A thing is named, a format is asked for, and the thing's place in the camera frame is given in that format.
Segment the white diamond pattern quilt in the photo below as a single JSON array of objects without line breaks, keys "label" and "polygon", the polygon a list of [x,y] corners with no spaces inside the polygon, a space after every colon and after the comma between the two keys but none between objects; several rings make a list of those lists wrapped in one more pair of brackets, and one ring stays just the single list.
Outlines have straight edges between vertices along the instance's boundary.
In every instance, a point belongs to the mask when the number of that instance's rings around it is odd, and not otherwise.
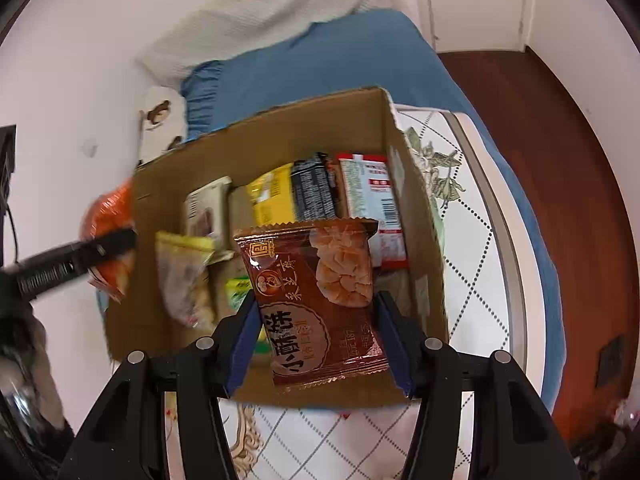
[{"label": "white diamond pattern quilt", "polygon": [[[544,344],[529,344],[546,324],[532,242],[506,180],[468,115],[397,105],[393,113],[422,174],[444,270],[450,344],[488,356],[510,351],[535,386],[544,374]],[[233,226],[254,219],[236,186]],[[409,281],[396,272],[384,286],[411,304]],[[224,429],[243,479],[397,479],[419,408],[395,388],[372,408],[338,414],[291,399],[221,403]]]}]

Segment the blue bed sheet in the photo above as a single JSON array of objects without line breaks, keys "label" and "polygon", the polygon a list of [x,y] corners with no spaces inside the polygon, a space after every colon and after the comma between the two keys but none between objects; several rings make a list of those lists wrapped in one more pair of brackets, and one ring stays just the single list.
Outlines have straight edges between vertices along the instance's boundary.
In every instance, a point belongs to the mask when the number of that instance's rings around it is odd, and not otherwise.
[{"label": "blue bed sheet", "polygon": [[214,132],[271,107],[364,87],[381,87],[397,104],[464,113],[472,119],[510,188],[537,260],[546,330],[546,365],[541,399],[558,398],[566,339],[558,272],[542,238],[532,205],[489,130],[407,15],[375,9],[311,24],[301,34],[230,60],[206,55],[186,73],[188,138]]}]

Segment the black snack packet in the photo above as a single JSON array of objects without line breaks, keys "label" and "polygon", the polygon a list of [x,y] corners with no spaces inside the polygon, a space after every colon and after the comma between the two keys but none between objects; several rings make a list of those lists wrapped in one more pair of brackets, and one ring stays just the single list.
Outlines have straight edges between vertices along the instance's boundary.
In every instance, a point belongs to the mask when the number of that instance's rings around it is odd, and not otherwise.
[{"label": "black snack packet", "polygon": [[326,154],[317,152],[294,162],[291,185],[297,221],[337,217],[337,190],[328,161]]}]

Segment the white door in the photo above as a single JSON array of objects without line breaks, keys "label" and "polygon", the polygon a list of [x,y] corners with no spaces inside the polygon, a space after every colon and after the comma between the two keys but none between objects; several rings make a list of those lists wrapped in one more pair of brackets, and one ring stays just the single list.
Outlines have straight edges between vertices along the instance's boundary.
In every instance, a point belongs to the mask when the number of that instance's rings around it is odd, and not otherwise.
[{"label": "white door", "polygon": [[438,52],[524,48],[530,0],[421,0],[419,9]]}]

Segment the yellow snack packet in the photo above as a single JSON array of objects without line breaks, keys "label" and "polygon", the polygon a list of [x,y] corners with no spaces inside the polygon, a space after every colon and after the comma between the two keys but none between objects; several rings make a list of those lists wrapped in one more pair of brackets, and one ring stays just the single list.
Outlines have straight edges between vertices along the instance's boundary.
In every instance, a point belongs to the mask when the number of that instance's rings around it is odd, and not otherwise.
[{"label": "yellow snack packet", "polygon": [[258,226],[296,221],[292,169],[292,162],[288,162],[266,172],[245,187]]}]

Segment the cardboard milk box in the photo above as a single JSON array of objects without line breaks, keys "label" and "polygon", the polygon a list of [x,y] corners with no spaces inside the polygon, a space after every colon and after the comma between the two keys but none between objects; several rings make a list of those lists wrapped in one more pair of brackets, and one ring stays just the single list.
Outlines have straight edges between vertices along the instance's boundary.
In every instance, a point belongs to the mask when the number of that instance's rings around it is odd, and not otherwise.
[{"label": "cardboard milk box", "polygon": [[155,234],[182,230],[186,196],[224,176],[242,188],[317,152],[386,156],[408,254],[411,306],[406,312],[427,335],[447,339],[442,252],[423,174],[390,97],[380,88],[367,88],[266,110],[136,169],[130,198],[138,233],[134,270],[126,297],[112,301],[106,311],[106,340],[115,360],[134,350],[168,356],[198,336],[169,316],[157,286]]}]

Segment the red white snack packet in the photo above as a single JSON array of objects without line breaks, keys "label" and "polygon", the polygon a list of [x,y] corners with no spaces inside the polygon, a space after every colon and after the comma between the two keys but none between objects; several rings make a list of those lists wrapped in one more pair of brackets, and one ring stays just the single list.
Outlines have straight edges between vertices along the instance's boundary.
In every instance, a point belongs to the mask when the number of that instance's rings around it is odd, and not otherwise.
[{"label": "red white snack packet", "polygon": [[383,155],[338,154],[347,215],[378,222],[369,238],[374,268],[408,268],[404,231],[395,200],[392,179]]}]

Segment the brown biscuit packet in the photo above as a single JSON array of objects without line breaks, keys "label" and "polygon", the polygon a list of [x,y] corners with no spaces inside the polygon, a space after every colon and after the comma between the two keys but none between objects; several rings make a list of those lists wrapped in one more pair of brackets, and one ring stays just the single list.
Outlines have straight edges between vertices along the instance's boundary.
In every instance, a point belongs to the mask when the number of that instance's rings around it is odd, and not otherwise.
[{"label": "brown biscuit packet", "polygon": [[279,388],[310,388],[386,370],[372,323],[369,240],[378,224],[339,218],[235,233]]}]

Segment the orange snack packet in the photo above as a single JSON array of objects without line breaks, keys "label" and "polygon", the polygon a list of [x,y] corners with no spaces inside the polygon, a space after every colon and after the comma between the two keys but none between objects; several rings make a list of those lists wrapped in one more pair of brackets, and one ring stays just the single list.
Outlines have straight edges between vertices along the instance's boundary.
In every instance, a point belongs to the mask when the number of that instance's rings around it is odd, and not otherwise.
[{"label": "orange snack packet", "polygon": [[98,258],[89,269],[91,284],[121,302],[134,268],[131,180],[99,196],[82,218],[79,235],[96,243]]}]

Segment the bear print pillow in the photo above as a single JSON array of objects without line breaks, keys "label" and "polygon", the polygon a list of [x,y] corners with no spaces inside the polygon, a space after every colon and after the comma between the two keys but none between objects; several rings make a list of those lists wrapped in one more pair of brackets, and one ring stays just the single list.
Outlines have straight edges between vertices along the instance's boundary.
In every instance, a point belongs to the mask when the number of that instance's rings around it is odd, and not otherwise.
[{"label": "bear print pillow", "polygon": [[186,100],[173,88],[149,88],[140,110],[138,165],[144,165],[186,142]]}]

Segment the clear yellow-top bread packet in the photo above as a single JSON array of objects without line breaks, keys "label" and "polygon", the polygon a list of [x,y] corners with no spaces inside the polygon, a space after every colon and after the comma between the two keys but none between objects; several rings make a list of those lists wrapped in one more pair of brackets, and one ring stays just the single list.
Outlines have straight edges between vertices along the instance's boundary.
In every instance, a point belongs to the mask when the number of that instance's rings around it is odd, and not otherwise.
[{"label": "clear yellow-top bread packet", "polygon": [[201,332],[214,328],[207,273],[214,248],[214,241],[206,236],[155,233],[158,287],[163,304],[174,320]]}]

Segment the white Frenzza wafer packet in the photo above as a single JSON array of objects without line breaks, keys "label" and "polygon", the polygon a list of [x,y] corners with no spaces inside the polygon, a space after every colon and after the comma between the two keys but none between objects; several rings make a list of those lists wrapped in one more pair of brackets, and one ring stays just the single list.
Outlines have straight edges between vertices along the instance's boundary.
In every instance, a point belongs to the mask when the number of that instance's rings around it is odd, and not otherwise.
[{"label": "white Frenzza wafer packet", "polygon": [[186,196],[184,226],[189,236],[209,237],[216,250],[229,248],[228,176],[213,180]]}]

